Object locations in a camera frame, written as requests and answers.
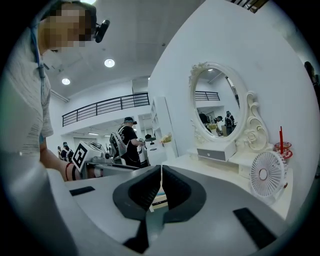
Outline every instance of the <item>recessed light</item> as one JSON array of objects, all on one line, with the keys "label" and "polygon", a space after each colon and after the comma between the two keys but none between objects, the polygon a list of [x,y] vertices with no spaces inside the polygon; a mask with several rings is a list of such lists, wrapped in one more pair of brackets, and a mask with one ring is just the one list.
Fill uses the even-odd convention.
[{"label": "recessed light", "polygon": [[93,5],[95,3],[96,0],[80,0],[82,3],[87,3],[90,5]]},{"label": "recessed light", "polygon": [[108,58],[108,59],[105,60],[104,65],[107,68],[112,68],[115,65],[115,61],[113,59],[111,59],[111,58]]},{"label": "recessed light", "polygon": [[70,80],[68,79],[68,78],[64,78],[64,79],[62,79],[62,83],[64,84],[64,85],[70,85]]}]

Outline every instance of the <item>white shelf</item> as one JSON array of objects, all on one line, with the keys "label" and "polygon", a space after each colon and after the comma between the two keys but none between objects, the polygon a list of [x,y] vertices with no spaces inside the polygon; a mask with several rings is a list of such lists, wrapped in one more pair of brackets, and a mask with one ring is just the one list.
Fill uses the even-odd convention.
[{"label": "white shelf", "polygon": [[[153,132],[155,133],[155,137],[157,140],[160,140],[164,135],[168,134],[172,134],[172,136],[174,136],[165,97],[159,96],[153,98],[150,115]],[[174,140],[172,148],[175,157],[177,157],[178,151]]]}]

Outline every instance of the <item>man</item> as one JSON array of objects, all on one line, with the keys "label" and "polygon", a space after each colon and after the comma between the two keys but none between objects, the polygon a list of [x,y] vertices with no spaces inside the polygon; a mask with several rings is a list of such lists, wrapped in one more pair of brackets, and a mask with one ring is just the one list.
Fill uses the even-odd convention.
[{"label": "man", "polygon": [[15,150],[40,160],[48,169],[58,170],[65,181],[79,180],[76,167],[58,159],[47,148],[46,137],[53,134],[49,116],[51,86],[42,56],[46,51],[72,47],[75,41],[91,40],[96,31],[96,8],[80,1],[58,1],[38,20],[21,35],[2,74],[2,86],[11,89],[12,95],[17,95],[32,113],[30,129]]},{"label": "man", "polygon": [[207,124],[210,123],[208,116],[206,114],[204,114],[204,113],[200,113],[199,117],[200,117],[201,122],[205,126],[205,128],[209,131],[209,133],[212,133],[211,130],[207,127]]},{"label": "man", "polygon": [[141,167],[138,146],[143,146],[145,143],[137,140],[137,135],[133,129],[134,121],[132,117],[124,119],[123,126],[118,129],[118,134],[121,136],[123,143],[127,146],[126,153],[121,157],[125,160],[127,166]]},{"label": "man", "polygon": [[224,119],[224,124],[226,126],[226,134],[229,136],[233,130],[235,129],[235,119],[234,116],[230,113],[230,111],[226,112],[226,117]]},{"label": "man", "polygon": [[74,152],[68,147],[66,142],[63,143],[63,150],[61,152],[61,158],[63,161],[71,163],[71,157],[73,156]]},{"label": "man", "polygon": [[216,134],[220,137],[223,135],[223,132],[220,130],[219,126],[218,126],[218,122],[222,121],[222,116],[218,115],[216,118],[213,119],[213,122],[216,124]]},{"label": "man", "polygon": [[61,157],[61,147],[60,147],[60,146],[58,146],[58,158],[59,158],[60,160],[62,160],[62,157]]}]

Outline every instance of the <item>black tape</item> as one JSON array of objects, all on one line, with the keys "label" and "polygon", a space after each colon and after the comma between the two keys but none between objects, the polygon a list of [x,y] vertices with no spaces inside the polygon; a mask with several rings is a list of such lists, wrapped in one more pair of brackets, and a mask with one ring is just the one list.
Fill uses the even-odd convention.
[{"label": "black tape", "polygon": [[77,167],[74,165],[72,168],[72,180],[76,181],[76,169]]},{"label": "black tape", "polygon": [[234,210],[233,213],[259,249],[277,239],[248,208]]},{"label": "black tape", "polygon": [[94,190],[95,189],[92,186],[85,186],[85,187],[70,190],[70,194],[74,197],[74,196],[78,196]]}]

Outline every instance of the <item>black shirt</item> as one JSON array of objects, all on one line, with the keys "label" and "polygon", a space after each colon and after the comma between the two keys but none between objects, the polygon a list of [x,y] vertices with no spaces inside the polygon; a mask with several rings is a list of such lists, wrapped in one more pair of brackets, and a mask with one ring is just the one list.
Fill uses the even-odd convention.
[{"label": "black shirt", "polygon": [[67,156],[67,151],[65,149],[62,149],[61,151],[61,157],[64,159]]},{"label": "black shirt", "polygon": [[138,138],[134,129],[129,126],[124,126],[119,131],[119,135],[121,136],[121,139],[124,144],[127,145],[129,143],[124,156],[128,156],[132,161],[138,161],[139,160],[139,153],[137,151],[137,147],[131,143],[132,139]]}]

